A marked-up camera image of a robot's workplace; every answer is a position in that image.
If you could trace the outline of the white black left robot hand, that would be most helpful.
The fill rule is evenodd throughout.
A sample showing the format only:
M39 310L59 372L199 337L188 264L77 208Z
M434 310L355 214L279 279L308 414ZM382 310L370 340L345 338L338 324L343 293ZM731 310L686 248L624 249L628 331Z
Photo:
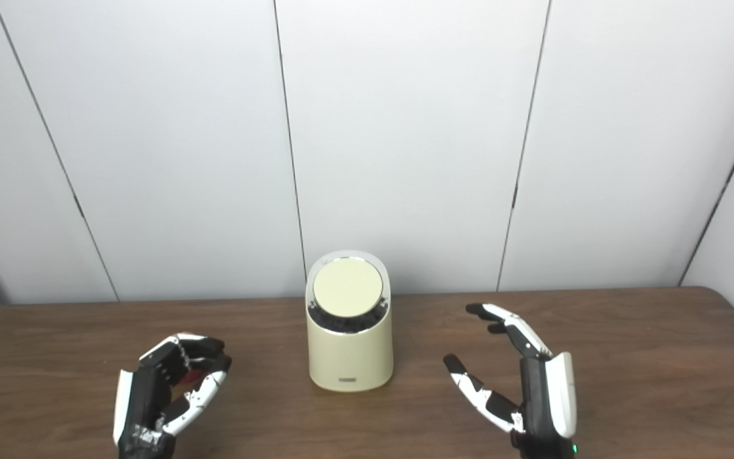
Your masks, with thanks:
M178 332L120 371L113 441L119 458L172 458L178 436L219 392L233 359L225 342Z

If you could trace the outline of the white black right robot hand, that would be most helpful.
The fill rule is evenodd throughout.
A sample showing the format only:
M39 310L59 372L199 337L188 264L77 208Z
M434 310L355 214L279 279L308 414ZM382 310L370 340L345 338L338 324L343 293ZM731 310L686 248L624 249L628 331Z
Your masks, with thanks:
M554 354L522 317L500 306L473 303L466 311L489 322L488 332L506 334L521 354L522 402L490 389L456 355L447 354L443 363L461 394L510 435L521 458L574 458L579 449L573 441L577 398L572 355Z

